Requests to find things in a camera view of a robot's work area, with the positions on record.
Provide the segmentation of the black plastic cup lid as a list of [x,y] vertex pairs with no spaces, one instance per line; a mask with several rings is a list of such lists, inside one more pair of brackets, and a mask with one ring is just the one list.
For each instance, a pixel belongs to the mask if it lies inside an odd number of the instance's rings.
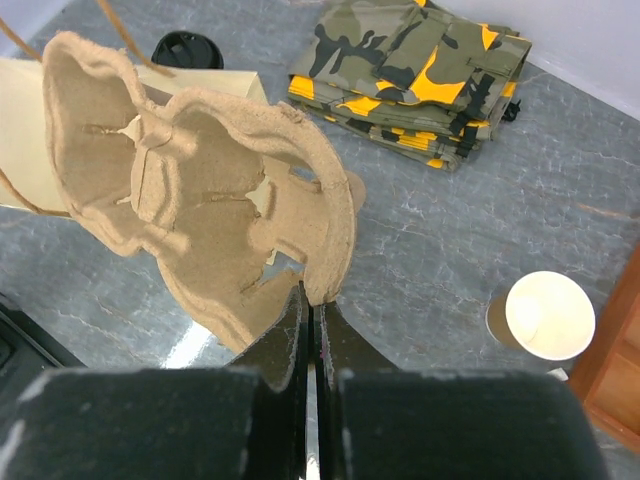
[[151,61],[182,69],[224,68],[218,46],[208,37],[189,31],[172,31],[164,35],[157,43]]

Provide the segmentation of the brown paper bag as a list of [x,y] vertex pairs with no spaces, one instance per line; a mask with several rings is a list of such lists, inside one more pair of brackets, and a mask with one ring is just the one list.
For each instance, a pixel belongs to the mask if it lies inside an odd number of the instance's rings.
[[188,202],[254,190],[242,137],[269,105],[254,72],[136,65],[72,31],[1,65],[1,203],[150,225]]

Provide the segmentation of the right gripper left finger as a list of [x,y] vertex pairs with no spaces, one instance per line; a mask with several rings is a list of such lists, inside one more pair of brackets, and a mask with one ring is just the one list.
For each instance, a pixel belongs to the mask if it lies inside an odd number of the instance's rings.
[[1,335],[5,479],[302,479],[309,304],[223,367],[56,367]]

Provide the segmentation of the brown pulp cup carrier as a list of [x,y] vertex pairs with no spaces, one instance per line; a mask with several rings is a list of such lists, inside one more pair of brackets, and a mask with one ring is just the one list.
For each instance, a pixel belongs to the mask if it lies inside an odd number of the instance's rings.
[[126,54],[73,32],[43,54],[46,146],[70,216],[121,256],[147,251],[176,301],[241,352],[290,290],[334,300],[366,190],[284,103],[145,84]]

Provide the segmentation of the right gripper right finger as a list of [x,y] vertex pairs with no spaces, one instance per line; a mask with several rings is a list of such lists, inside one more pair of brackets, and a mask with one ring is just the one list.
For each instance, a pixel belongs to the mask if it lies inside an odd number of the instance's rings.
[[548,374],[405,371],[338,306],[312,311],[325,479],[604,479],[569,388]]

